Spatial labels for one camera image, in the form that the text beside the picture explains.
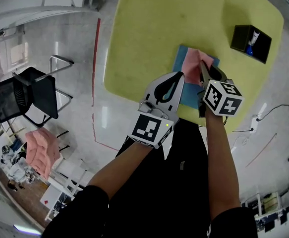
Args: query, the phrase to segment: floor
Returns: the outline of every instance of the floor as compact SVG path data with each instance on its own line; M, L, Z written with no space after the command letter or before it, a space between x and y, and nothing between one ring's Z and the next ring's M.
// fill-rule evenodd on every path
M40 202L40 199L48 186L39 180L35 180L32 184L24 182L22 184L24 189L11 191L7 187L8 178L2 170L0 170L0 181L10 192L13 199L42 227L46 228L49 222L45 221L45 217L47 216L49 209Z
M284 0L270 1L285 17L279 55L265 87L239 130L250 129L251 118L260 113L264 104L264 114L279 104L289 104L289 5ZM84 184L115 157L127 135L129 115L138 107L135 102L107 92L103 86L117 2L118 0L106 0L99 13L66 14L27 23L23 36L26 47L24 52L28 56L26 66L31 65L47 72L49 56L52 54L75 62L71 69L55 75L57 87L74 97L72 103L60 112L57 120L51 120L46 127L55 134L67 129L70 131L62 142L70 145L63 152L68 162L60 169L64 173L69 172L73 163L82 158L86 164L84 168L89 171ZM98 18L100 29L93 68ZM30 110L29 113L37 119L43 117L35 110ZM27 130L34 129L26 121L21 123ZM206 141L205 128L201 128L201 133ZM166 154L171 142L171 137L165 142ZM264 194L288 187L288 107L274 110L259 123L255 134L229 134L229 142L242 200L258 192Z

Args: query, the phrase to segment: table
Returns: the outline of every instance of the table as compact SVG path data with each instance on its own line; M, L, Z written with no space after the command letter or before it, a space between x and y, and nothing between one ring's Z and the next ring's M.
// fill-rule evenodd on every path
M237 128L264 85L283 30L281 13L267 0L120 0L108 53L105 87L139 102L150 82L172 71L179 45L218 57L219 67L245 97ZM266 64L230 48L235 25L252 24L272 38ZM180 105L179 117L205 125L198 110Z
M62 192L55 188L53 185L50 185L47 190L45 191L44 195L42 196L40 202L44 204L48 209L49 212L45 217L46 220L50 220L50 214L53 211L59 197L62 195Z

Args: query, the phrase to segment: pink cloth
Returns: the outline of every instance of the pink cloth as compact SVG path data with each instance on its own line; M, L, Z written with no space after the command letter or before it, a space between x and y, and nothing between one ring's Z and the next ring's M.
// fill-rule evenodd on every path
M182 72L185 75L185 83L202 86L200 82L200 62L204 61L208 68L213 64L214 59L200 50L188 48L182 65Z
M58 139L45 128L28 132L25 136L26 162L48 179L53 164L60 158Z

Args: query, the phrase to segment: black box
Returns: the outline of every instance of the black box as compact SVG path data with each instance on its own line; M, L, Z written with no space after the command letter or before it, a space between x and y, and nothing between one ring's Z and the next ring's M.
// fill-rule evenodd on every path
M259 36L255 44L252 46L253 55L247 54L248 42L251 41L253 32L259 32ZM266 63L270 51L271 37L264 32L255 28L252 25L235 26L233 37L231 41L231 48L238 50L249 57L259 60L262 63Z

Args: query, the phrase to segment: forearm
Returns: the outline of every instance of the forearm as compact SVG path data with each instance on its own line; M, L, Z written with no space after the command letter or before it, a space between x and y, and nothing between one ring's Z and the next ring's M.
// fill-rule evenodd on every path
M239 203L239 183L223 118L206 110L208 187L211 219Z
M118 157L99 170L88 185L101 188L111 199L151 150L152 148L146 145L133 143Z

